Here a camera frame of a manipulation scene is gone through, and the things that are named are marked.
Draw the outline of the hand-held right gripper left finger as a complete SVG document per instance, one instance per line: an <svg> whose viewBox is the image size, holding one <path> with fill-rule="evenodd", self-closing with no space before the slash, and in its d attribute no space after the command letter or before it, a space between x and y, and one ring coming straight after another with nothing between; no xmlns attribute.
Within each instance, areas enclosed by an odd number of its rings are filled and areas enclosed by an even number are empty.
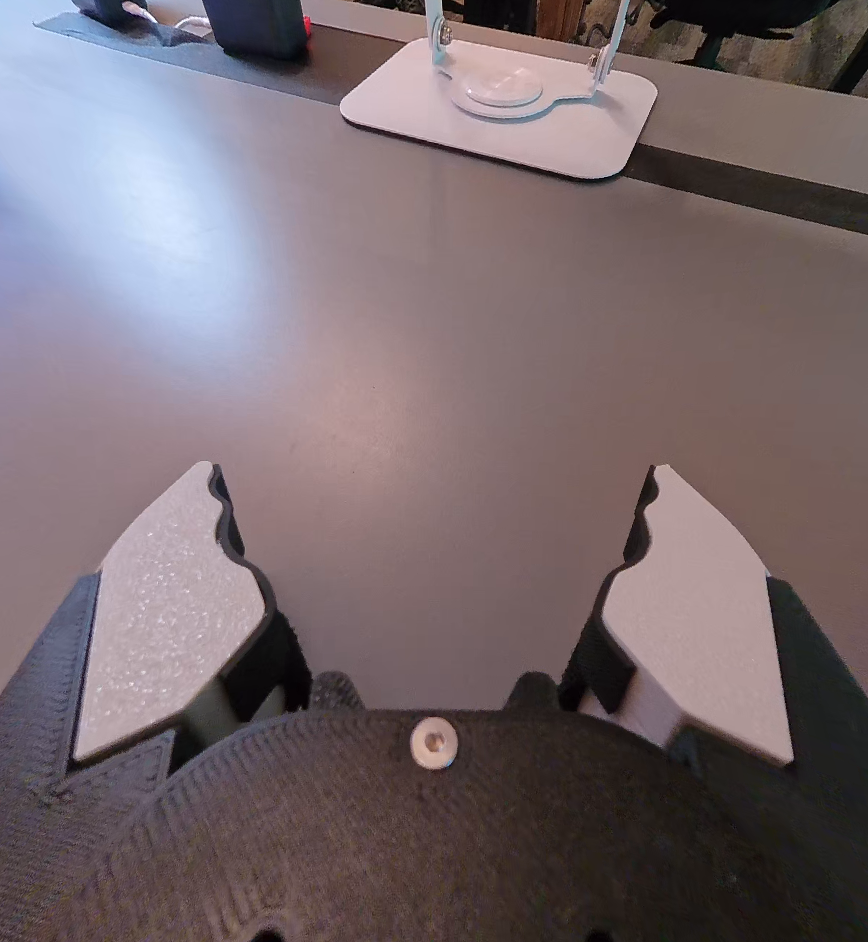
<svg viewBox="0 0 868 942"><path fill-rule="evenodd" d="M172 731L187 756L309 704L299 639L245 555L223 471L198 462L104 556L80 682L73 760Z"/></svg>

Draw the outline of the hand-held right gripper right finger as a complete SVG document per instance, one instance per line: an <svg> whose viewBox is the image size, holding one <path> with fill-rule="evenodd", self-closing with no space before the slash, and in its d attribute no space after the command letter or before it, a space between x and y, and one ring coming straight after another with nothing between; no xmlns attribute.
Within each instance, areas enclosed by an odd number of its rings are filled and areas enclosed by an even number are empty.
<svg viewBox="0 0 868 942"><path fill-rule="evenodd" d="M623 561L569 657L559 705L664 750L699 731L790 765L767 583L737 528L669 465L652 465Z"/></svg>

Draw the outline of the white tablet stand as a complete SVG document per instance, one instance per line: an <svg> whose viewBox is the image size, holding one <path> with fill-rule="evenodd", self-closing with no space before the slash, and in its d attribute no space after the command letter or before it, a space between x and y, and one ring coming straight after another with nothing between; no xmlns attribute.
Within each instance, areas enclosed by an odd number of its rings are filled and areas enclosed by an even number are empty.
<svg viewBox="0 0 868 942"><path fill-rule="evenodd" d="M360 128L577 181L627 165L658 96L614 71L629 2L586 64L455 39L442 4L427 37L406 44L351 90L343 118Z"/></svg>

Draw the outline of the black office chair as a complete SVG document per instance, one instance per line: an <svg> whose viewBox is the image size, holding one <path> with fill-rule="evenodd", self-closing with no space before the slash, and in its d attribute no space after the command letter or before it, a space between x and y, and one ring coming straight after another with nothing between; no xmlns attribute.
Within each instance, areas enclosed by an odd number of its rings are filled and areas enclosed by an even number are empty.
<svg viewBox="0 0 868 942"><path fill-rule="evenodd" d="M721 70L722 42L736 35L758 40L790 40L793 30L815 19L835 1L661 1L651 2L650 28L667 23L697 26L702 34L697 52L685 64Z"/></svg>

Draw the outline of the black box charger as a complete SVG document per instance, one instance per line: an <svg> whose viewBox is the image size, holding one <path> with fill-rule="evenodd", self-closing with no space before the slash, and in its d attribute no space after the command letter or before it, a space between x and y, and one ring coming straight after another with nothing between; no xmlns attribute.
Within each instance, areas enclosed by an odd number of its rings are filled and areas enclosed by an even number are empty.
<svg viewBox="0 0 868 942"><path fill-rule="evenodd" d="M229 54L300 57L309 36L300 1L203 1L216 43Z"/></svg>

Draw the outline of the small dark device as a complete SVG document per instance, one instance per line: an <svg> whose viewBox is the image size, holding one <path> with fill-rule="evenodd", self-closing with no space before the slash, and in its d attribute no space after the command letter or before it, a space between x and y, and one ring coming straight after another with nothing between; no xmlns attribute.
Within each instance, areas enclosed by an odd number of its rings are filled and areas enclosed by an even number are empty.
<svg viewBox="0 0 868 942"><path fill-rule="evenodd" d="M121 28L135 20L151 24L157 22L142 1L73 1L75 7L88 18L110 28Z"/></svg>

